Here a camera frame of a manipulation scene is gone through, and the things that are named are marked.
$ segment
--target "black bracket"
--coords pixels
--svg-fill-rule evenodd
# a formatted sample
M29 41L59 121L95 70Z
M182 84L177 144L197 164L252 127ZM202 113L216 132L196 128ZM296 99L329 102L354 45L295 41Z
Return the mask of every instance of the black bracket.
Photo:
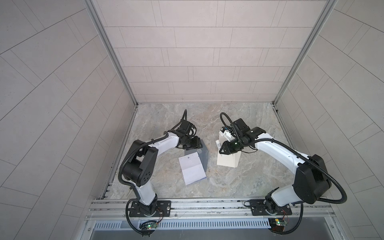
M160 212L163 217L169 217L171 207L170 204L170 201L157 201L156 209L160 208ZM136 201L132 203L131 210L132 211L129 211L129 217L149 217L144 215L143 212L139 211L139 205ZM155 213L150 217L160 217L160 212L156 210Z
M274 216L269 214L265 209L264 199L251 199L249 200L249 205L251 206L252 216ZM286 215L292 215L292 210L289 204L280 207L276 210L277 215L284 215L284 211Z

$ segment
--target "tiled wall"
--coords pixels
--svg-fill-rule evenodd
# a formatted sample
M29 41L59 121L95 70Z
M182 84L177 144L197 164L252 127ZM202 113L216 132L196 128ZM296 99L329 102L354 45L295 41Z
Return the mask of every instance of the tiled wall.
M333 207L356 240L384 239L383 12L382 0L339 0L277 104L296 148L346 191Z
M325 4L93 2L141 103L274 100Z
M71 239L133 107L81 0L0 1L0 238Z

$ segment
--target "marble floor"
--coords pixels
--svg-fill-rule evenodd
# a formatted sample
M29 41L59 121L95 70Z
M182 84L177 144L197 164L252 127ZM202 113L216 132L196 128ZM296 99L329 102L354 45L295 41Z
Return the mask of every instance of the marble floor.
M287 143L270 103L141 104L138 107L123 156L136 139L148 141L176 125L184 109L187 120L197 127L209 151L206 179L185 185L178 158L183 149L173 148L157 157L151 182L159 198L264 196L276 187L293 183L293 174L268 154L242 153L238 167L216 164L220 112L233 121L242 118L249 127L261 127L277 140ZM110 187L109 199L134 198L129 187L119 183L117 175Z

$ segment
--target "white paper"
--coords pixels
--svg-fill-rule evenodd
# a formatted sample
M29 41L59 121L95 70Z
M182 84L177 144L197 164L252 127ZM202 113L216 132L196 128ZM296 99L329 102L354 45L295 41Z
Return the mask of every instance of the white paper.
M179 157L179 162L186 185L207 177L197 152Z

